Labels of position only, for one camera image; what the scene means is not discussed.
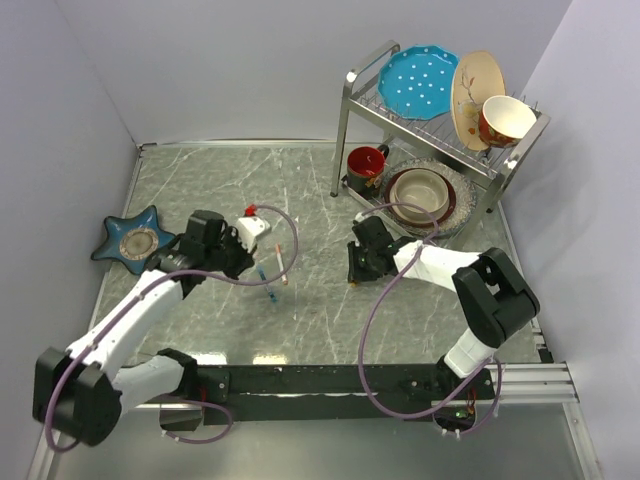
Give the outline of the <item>blue marker pen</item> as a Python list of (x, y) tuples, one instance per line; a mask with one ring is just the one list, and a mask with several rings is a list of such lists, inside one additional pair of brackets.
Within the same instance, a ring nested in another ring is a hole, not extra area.
[(270, 300), (273, 303), (276, 303), (278, 301), (278, 299), (277, 299), (273, 289), (271, 288), (271, 286), (267, 282), (267, 276), (266, 276), (266, 273), (265, 273), (264, 269), (260, 265), (256, 265), (256, 271), (257, 271), (261, 281), (264, 283), (263, 286), (266, 289), (266, 292), (267, 292)]

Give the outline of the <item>white orange-tipped marker pen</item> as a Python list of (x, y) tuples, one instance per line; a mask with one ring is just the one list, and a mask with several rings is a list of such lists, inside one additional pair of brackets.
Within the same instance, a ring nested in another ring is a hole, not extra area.
[(288, 280), (288, 276), (285, 272), (285, 265), (284, 265), (284, 259), (283, 259), (283, 255), (282, 255), (282, 251), (281, 252), (276, 252), (276, 259), (278, 262), (278, 267), (279, 267), (279, 272), (281, 274), (280, 279), (283, 285), (288, 285), (289, 284), (289, 280)]

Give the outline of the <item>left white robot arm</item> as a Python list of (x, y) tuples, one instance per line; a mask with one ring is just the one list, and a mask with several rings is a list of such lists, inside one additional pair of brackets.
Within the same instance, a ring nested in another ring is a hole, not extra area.
[(96, 446), (123, 414), (155, 397), (203, 400), (197, 361), (187, 354), (164, 349), (135, 367), (124, 364), (151, 327), (206, 278), (238, 281), (270, 230), (254, 213), (228, 224), (217, 212), (194, 211), (185, 232), (147, 258), (137, 283), (101, 323), (65, 350), (41, 354), (33, 417), (43, 424), (48, 446), (65, 450), (54, 432)]

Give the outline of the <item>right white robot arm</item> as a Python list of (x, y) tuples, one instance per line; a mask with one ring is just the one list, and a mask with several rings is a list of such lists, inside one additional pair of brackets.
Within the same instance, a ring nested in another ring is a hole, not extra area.
[(357, 217), (352, 231), (356, 239), (347, 245), (349, 282), (389, 277), (382, 297), (403, 279), (457, 295), (467, 327), (444, 355), (445, 368), (437, 375), (439, 390), (449, 398), (463, 396), (481, 363), (540, 311), (536, 294), (499, 248), (462, 252), (405, 236), (395, 239), (377, 216)]

